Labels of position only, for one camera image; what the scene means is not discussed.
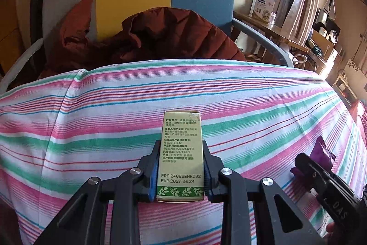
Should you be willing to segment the person's right hand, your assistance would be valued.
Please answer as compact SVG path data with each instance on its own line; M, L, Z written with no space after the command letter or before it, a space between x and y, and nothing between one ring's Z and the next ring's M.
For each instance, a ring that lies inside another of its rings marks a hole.
M331 222L326 226L327 235L325 238L340 238L342 236L342 229L335 222Z

